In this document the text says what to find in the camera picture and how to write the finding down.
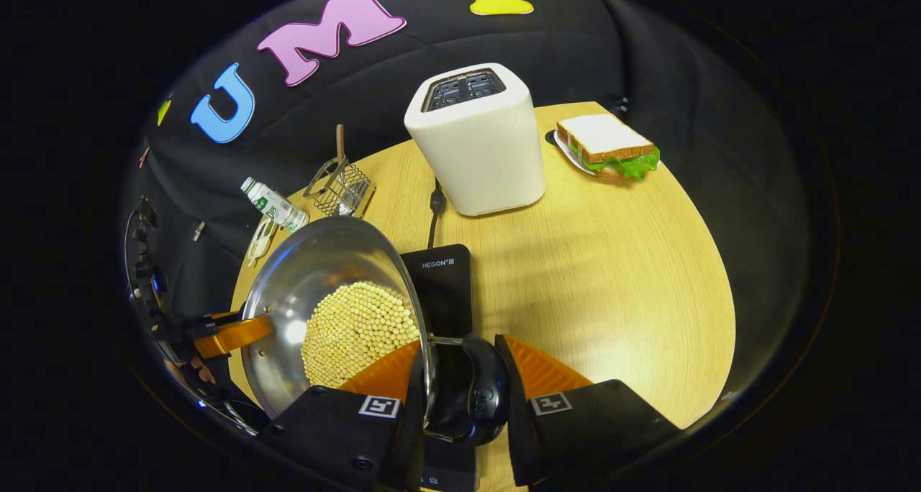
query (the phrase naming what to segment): bread slice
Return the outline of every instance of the bread slice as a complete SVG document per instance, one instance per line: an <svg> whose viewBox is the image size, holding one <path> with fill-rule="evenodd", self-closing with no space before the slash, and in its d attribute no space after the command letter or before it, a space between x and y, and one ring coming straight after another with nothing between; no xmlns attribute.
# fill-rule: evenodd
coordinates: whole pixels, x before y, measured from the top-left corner
<svg viewBox="0 0 921 492"><path fill-rule="evenodd" d="M628 181L629 178L624 174L621 174L617 170L612 170L612 168L605 167L601 172L595 172L600 178L607 178L611 181Z"/></svg>
<svg viewBox="0 0 921 492"><path fill-rule="evenodd" d="M652 142L632 130L615 115L587 114L556 122L560 139L572 142L589 163L607 158L635 158L652 153Z"/></svg>

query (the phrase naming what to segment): wire basket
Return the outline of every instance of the wire basket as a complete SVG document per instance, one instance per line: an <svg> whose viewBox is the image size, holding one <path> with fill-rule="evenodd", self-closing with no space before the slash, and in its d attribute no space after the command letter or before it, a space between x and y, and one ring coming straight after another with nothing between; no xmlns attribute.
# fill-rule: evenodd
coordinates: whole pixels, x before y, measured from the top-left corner
<svg viewBox="0 0 921 492"><path fill-rule="evenodd" d="M318 187L323 178L326 181ZM303 197L312 198L314 206L327 217L342 214L361 219L374 190L375 186L368 176L349 164L348 158L342 157L342 160L333 158L323 163L307 185Z"/></svg>

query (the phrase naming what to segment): pink letter m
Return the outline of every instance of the pink letter m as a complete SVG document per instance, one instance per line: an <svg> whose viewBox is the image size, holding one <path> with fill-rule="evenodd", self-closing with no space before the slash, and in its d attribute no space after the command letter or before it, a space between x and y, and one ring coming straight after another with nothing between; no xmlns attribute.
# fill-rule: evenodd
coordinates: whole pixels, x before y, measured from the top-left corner
<svg viewBox="0 0 921 492"><path fill-rule="evenodd" d="M257 49L270 50L287 72L285 83L296 86L319 67L318 60L305 59L299 50L335 58L339 54L339 26L348 30L346 44L361 46L401 29L406 20L388 14L378 0L329 0L319 24L285 24Z"/></svg>

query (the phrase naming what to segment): plastic bottle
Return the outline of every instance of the plastic bottle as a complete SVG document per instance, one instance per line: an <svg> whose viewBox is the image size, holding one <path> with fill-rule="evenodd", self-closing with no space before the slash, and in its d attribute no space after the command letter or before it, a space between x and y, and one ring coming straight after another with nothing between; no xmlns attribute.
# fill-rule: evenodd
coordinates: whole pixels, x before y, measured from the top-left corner
<svg viewBox="0 0 921 492"><path fill-rule="evenodd" d="M269 217L279 226L292 233L310 220L304 210L297 208L277 191L259 183L254 178L246 178L240 190L246 193L250 203L253 203L257 210L263 212L264 216Z"/></svg>

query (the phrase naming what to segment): round wooden table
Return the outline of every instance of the round wooden table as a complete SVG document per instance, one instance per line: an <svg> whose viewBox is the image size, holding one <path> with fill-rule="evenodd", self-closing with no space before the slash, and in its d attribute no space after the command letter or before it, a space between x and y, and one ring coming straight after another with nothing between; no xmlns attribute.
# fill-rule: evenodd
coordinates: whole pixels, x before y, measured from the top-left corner
<svg viewBox="0 0 921 492"><path fill-rule="evenodd" d="M730 282L707 225L668 171L668 145L659 145L663 162L642 183L610 183L543 140L559 119L601 112L594 102L536 109L546 194L486 217L461 216L448 200L435 246L470 249L476 334L490 341L513 335L595 383L619 378L684 429L716 403L730 371ZM364 219L398 252L425 249L435 177L415 142L355 164L377 184ZM291 201L311 220L323 217L301 194ZM288 236L279 230L269 253ZM267 257L241 267L232 309L247 298ZM230 374L255 401L239 349ZM478 448L478 463L481 490L515 488L504 432Z"/></svg>

